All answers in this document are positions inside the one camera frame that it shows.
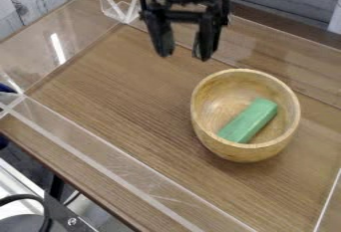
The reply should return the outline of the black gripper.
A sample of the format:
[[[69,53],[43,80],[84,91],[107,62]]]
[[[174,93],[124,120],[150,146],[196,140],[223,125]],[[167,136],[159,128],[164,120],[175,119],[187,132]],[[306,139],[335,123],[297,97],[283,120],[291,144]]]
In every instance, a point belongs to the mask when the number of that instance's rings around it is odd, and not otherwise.
[[[146,22],[156,53],[167,57],[174,51],[171,22],[164,17],[172,5],[202,4],[208,12],[198,18],[191,54],[203,62],[218,48],[220,25],[228,24],[228,0],[139,0],[140,19]]]

